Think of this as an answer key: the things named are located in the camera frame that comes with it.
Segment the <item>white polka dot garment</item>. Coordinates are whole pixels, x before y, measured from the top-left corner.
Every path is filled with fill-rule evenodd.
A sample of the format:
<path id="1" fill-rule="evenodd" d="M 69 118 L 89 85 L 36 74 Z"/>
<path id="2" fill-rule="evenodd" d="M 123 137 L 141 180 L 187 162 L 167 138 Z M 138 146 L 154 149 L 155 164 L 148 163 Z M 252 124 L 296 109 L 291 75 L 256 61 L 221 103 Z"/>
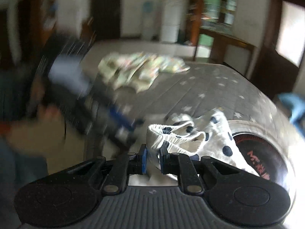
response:
<path id="1" fill-rule="evenodd" d="M 163 143 L 168 143 L 166 148 L 171 154 L 185 154 L 193 160 L 209 156 L 257 175 L 237 147 L 225 114 L 218 109 L 212 109 L 197 118 L 187 114 L 172 114 L 164 123 L 147 127 L 146 146 L 150 160 L 145 181 L 147 186 L 177 183 L 176 175 L 161 174 L 159 149 Z"/>

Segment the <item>round black induction cooktop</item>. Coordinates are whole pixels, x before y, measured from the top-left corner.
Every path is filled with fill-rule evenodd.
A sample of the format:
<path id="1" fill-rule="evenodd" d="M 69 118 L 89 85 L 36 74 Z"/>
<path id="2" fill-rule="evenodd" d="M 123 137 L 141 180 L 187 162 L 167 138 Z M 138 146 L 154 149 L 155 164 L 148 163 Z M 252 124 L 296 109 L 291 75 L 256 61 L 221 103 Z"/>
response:
<path id="1" fill-rule="evenodd" d="M 247 163 L 262 178 L 281 185 L 294 199 L 295 172 L 275 133 L 246 120 L 230 120 L 229 127 Z"/>

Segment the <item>pastel patterned garment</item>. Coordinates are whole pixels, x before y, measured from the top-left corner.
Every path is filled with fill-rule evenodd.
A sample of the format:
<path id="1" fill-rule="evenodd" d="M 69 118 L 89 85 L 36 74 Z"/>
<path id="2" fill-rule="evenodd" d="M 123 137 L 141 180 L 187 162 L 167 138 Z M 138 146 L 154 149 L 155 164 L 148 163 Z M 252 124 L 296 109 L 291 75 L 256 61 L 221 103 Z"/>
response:
<path id="1" fill-rule="evenodd" d="M 180 57 L 145 52 L 113 52 L 102 58 L 98 65 L 105 84 L 114 90 L 131 87 L 136 93 L 148 90 L 160 73 L 176 74 L 189 69 Z"/>

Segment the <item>grey quilted star table cover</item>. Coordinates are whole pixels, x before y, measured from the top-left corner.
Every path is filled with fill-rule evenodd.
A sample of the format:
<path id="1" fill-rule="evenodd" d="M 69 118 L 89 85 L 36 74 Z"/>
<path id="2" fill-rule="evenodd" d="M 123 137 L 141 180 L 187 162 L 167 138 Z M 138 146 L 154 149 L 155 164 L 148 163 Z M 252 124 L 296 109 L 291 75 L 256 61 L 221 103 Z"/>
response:
<path id="1" fill-rule="evenodd" d="M 218 109 L 228 122 L 246 120 L 274 132 L 291 162 L 292 148 L 300 138 L 267 96 L 229 67 L 214 64 L 191 64 L 189 67 L 183 73 L 159 74 L 143 92 L 136 93 L 131 87 L 114 90 L 116 103 L 128 118 L 145 119 L 138 130 L 139 143 L 146 143 L 149 125 L 164 123 L 172 114 L 197 118 Z"/>

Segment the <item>dark interior door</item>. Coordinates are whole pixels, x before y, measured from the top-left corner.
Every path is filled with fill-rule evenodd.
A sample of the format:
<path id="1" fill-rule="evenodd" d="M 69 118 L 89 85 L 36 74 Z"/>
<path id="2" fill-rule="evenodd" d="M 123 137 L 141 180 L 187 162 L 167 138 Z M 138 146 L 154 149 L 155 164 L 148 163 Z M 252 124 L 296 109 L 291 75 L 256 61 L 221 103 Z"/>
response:
<path id="1" fill-rule="evenodd" d="M 121 0 L 91 0 L 91 17 L 96 40 L 120 38 Z"/>

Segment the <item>water dispenser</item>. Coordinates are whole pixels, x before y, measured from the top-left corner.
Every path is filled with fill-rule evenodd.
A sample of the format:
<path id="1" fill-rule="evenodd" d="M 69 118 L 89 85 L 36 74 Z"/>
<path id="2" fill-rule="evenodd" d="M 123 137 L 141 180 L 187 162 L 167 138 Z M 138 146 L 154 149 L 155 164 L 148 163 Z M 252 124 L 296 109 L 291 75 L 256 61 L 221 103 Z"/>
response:
<path id="1" fill-rule="evenodd" d="M 145 1 L 142 5 L 141 39 L 151 41 L 155 33 L 155 11 L 153 1 Z"/>

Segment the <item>blue covered sofa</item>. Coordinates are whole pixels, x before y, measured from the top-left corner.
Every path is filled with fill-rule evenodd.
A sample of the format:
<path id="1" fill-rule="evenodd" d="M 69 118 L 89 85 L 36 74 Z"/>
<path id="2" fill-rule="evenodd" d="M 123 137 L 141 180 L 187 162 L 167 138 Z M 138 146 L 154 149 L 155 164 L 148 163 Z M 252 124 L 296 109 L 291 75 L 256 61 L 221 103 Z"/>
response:
<path id="1" fill-rule="evenodd" d="M 290 111 L 289 121 L 304 135 L 304 96 L 296 93 L 281 93 L 280 102 Z"/>

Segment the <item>white refrigerator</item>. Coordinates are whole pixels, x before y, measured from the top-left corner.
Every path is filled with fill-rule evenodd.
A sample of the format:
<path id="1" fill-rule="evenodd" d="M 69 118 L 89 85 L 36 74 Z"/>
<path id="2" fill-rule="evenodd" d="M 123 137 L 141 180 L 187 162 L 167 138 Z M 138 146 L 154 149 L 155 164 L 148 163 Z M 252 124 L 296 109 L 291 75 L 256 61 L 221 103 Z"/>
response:
<path id="1" fill-rule="evenodd" d="M 174 44 L 181 24 L 182 1 L 165 0 L 162 5 L 160 41 Z"/>

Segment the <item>wooden counter table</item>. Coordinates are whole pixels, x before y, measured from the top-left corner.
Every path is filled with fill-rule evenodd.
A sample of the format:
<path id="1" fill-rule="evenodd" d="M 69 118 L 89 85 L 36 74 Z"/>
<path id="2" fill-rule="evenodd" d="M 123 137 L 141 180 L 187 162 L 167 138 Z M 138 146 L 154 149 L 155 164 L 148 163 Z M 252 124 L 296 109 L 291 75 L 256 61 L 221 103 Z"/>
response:
<path id="1" fill-rule="evenodd" d="M 235 36 L 219 33 L 217 31 L 212 31 L 203 27 L 199 28 L 198 35 L 201 34 L 205 34 L 214 38 L 209 59 L 215 64 L 224 63 L 225 53 L 227 51 L 228 46 L 234 46 L 249 51 L 249 57 L 247 60 L 247 65 L 243 76 L 247 75 L 252 61 L 253 53 L 255 50 L 254 45 L 244 40 L 241 40 Z M 197 38 L 197 44 L 195 46 L 195 51 L 192 58 L 193 61 L 196 61 L 198 47 L 199 47 L 199 36 Z"/>

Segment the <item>wooden shelf cabinet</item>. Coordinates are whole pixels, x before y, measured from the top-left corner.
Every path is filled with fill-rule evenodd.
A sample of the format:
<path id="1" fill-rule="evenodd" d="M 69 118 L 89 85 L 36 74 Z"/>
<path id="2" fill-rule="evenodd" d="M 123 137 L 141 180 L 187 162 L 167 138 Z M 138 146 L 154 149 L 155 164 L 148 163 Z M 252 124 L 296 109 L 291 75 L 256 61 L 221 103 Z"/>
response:
<path id="1" fill-rule="evenodd" d="M 231 35 L 236 7 L 237 0 L 189 0 L 185 42 L 211 46 L 212 40 L 200 33 L 201 28 Z"/>

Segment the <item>dark wooden door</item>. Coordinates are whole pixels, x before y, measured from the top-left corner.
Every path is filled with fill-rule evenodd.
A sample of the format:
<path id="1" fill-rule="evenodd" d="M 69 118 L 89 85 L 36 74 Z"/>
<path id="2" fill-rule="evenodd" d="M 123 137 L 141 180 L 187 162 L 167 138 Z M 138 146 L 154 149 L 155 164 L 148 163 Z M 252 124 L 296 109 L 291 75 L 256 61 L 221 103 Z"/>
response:
<path id="1" fill-rule="evenodd" d="M 251 83 L 270 99 L 289 93 L 304 60 L 304 0 L 270 0 Z"/>

